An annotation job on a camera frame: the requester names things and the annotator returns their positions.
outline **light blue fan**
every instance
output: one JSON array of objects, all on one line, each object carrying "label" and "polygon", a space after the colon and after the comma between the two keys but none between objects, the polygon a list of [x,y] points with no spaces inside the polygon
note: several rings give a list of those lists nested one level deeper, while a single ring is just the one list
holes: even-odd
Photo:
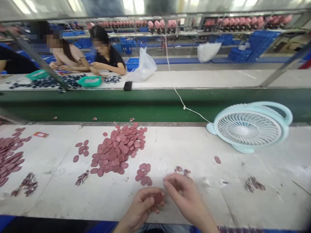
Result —
[{"label": "light blue fan", "polygon": [[[268,106],[282,110],[285,118]],[[292,121],[293,115],[284,105],[260,101],[227,107],[206,128],[211,134],[232,144],[237,151],[253,153],[257,147],[283,141]]]}]

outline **teal basket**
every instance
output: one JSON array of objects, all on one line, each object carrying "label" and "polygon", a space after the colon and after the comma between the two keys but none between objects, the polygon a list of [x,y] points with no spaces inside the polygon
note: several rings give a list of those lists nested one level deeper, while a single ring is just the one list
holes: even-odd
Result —
[{"label": "teal basket", "polygon": [[[94,83],[85,83],[84,82],[86,79],[96,79],[96,78],[99,78],[99,80],[97,82],[94,82]],[[77,83],[79,83],[83,87],[97,87],[97,86],[101,85],[101,76],[85,76],[85,77],[81,78]]]},{"label": "teal basket", "polygon": [[50,75],[45,70],[37,70],[35,72],[27,74],[25,77],[34,81],[34,80],[41,79],[41,78],[47,78],[49,76]]}]

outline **white table surface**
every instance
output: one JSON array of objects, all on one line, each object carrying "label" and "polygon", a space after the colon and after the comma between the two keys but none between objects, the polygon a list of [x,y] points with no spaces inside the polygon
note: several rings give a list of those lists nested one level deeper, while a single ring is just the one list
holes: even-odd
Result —
[{"label": "white table surface", "polygon": [[[141,83],[133,83],[132,89],[148,88],[228,88],[228,87],[252,87],[260,85],[268,78],[274,70],[212,70],[212,71],[158,71],[150,78]],[[112,72],[106,73],[109,76],[117,75]],[[121,76],[119,83],[102,84],[96,88],[118,88],[123,89],[128,73]],[[269,87],[311,87],[309,70],[288,70]],[[23,74],[16,74],[0,81],[0,91],[10,91],[9,87],[14,82],[30,83],[30,80]],[[58,90],[56,88],[19,87],[16,90]]]},{"label": "white table surface", "polygon": [[[8,137],[18,126],[0,126],[0,137]],[[176,166],[191,170],[217,225],[274,229],[304,229],[311,210],[311,127],[290,128],[289,137],[275,146],[241,154],[204,127],[148,127],[146,145],[129,158],[124,175],[90,174],[85,183],[75,186],[79,175],[91,169],[91,155],[114,127],[29,125],[22,137],[37,131],[47,138],[33,136],[21,148],[25,162],[11,173],[0,188],[0,214],[119,221],[127,211],[140,182],[135,181],[139,164],[150,163],[148,174],[154,187],[163,188],[163,177]],[[77,163],[75,144],[89,140],[88,157]],[[34,172],[39,182],[30,196],[10,197],[27,173]],[[246,179],[255,176],[266,191],[252,194],[244,188]],[[169,197],[159,215],[148,222],[186,224]]]}]

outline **green conveyor belt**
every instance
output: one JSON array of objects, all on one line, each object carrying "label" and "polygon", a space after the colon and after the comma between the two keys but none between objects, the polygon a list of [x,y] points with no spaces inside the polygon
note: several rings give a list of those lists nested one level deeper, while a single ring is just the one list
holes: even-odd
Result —
[{"label": "green conveyor belt", "polygon": [[[183,110],[174,90],[87,90],[1,92],[0,107],[30,121],[201,122]],[[275,101],[289,107],[295,122],[311,121],[311,89],[181,89],[185,105],[208,120],[233,104]]]}]

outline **fan handle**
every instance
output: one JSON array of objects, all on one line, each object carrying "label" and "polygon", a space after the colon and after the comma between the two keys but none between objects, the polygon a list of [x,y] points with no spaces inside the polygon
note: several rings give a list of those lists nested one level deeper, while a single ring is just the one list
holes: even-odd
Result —
[{"label": "fan handle", "polygon": [[257,106],[263,106],[263,105],[264,106],[276,107],[276,108],[282,110],[285,113],[284,123],[288,126],[292,123],[292,121],[293,121],[292,112],[289,110],[288,107],[286,107],[282,104],[279,104],[276,102],[271,102],[271,101],[258,101],[258,102],[253,102],[253,103],[248,104],[248,107],[257,107]]}]

